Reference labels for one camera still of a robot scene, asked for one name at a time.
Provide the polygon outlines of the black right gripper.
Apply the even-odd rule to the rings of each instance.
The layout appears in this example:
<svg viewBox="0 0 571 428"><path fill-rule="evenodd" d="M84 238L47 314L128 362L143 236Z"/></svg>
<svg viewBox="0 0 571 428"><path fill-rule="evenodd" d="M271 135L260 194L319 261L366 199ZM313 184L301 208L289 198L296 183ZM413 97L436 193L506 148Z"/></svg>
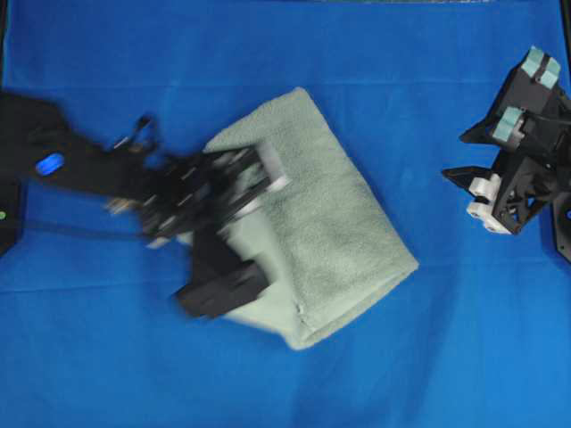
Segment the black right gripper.
<svg viewBox="0 0 571 428"><path fill-rule="evenodd" d="M510 70L484 118L459 136L499 152L488 168L443 169L473 195L468 214L490 232L516 235L547 205L570 191L570 98L561 66L531 46Z"/></svg>

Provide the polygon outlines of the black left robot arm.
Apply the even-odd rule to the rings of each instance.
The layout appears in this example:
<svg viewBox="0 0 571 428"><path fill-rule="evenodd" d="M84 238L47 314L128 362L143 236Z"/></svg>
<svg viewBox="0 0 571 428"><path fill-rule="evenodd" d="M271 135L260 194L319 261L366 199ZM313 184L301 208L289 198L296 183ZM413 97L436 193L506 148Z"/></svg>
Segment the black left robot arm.
<svg viewBox="0 0 571 428"><path fill-rule="evenodd" d="M189 316L220 317L259 299L272 275L231 246L229 228L256 208L262 194L286 186L277 153L248 144L167 153L150 166L157 137L155 120L144 116L130 135L106 148L74 130L56 102L2 92L2 251L21 239L26 184L33 180L107 197L112 213L133 210L149 247L189 236L192 275L175 295Z"/></svg>

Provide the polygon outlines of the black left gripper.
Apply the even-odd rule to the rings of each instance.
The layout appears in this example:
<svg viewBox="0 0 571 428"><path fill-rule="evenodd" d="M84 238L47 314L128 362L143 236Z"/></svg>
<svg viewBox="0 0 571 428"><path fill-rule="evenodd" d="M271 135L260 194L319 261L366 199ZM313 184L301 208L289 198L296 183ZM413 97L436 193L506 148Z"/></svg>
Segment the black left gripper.
<svg viewBox="0 0 571 428"><path fill-rule="evenodd" d="M192 234L190 277L173 294L186 315L223 317L258 300L272 283L269 269L258 259L242 257L217 227L208 225L244 217L259 208L262 195L290 184L277 150L259 141L207 153L167 154L149 166L151 153L113 149L105 154L112 186L105 208L113 216L134 213L149 248Z"/></svg>

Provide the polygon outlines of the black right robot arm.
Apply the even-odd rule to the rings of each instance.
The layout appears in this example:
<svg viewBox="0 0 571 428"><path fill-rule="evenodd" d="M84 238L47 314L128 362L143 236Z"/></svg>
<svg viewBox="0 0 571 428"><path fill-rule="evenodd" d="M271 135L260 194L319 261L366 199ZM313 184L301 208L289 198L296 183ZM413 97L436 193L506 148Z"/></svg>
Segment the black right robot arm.
<svg viewBox="0 0 571 428"><path fill-rule="evenodd" d="M473 196L468 214L500 235L517 235L543 209L551 211L557 252L570 258L570 99L561 66L532 46L512 68L485 117L460 141L499 152L488 167L444 169Z"/></svg>

